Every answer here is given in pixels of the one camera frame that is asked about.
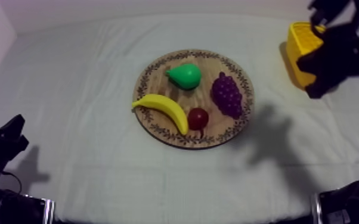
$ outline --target plastic fruit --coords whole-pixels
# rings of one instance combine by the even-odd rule
[[[220,72],[211,89],[211,97],[224,115],[238,119],[242,115],[242,94],[231,76]]]
[[[200,137],[203,137],[203,129],[209,123],[209,114],[202,108],[193,108],[188,114],[188,124],[191,130],[200,130]]]
[[[199,86],[202,72],[194,64],[183,64],[167,71],[169,78],[179,88],[189,90]]]
[[[132,103],[132,108],[142,105],[159,110],[167,114],[177,126],[182,135],[188,133],[188,120],[184,110],[174,100],[158,94],[147,94],[140,100]]]

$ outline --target green pear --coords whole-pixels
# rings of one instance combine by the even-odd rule
[[[174,84],[185,90],[194,89],[199,86],[202,78],[202,72],[194,64],[183,64],[167,71],[167,74]]]

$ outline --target white tablecloth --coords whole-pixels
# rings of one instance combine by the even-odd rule
[[[359,79],[321,100],[289,80],[291,21],[156,15],[19,36],[0,67],[0,126],[26,119],[8,165],[60,217],[109,223],[252,223],[309,210],[308,196],[359,179]],[[210,150],[152,138],[131,113],[135,81],[179,49],[236,61],[255,88],[247,131]],[[17,189],[14,179],[0,187]]]

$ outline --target yellow banana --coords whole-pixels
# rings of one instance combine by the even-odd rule
[[[158,94],[147,94],[140,100],[132,103],[132,108],[142,105],[144,107],[160,110],[167,114],[176,124],[182,135],[188,133],[188,120],[184,110],[174,100]]]

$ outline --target round wooden tray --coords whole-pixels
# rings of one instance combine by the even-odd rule
[[[185,63],[193,63],[202,71],[200,85],[192,91],[183,91],[169,82],[166,71]],[[242,115],[234,120],[221,113],[210,97],[213,81],[223,71],[232,76],[242,94]],[[253,87],[246,73],[235,62],[220,54],[198,49],[175,51],[152,62],[141,74],[134,89],[133,100],[146,94],[160,94],[176,101],[186,115],[192,108],[201,107],[209,113],[209,123],[201,138],[200,131],[179,133],[174,122],[165,114],[145,107],[134,112],[141,125],[155,138],[180,148],[210,148],[229,141],[248,123],[253,111]]]

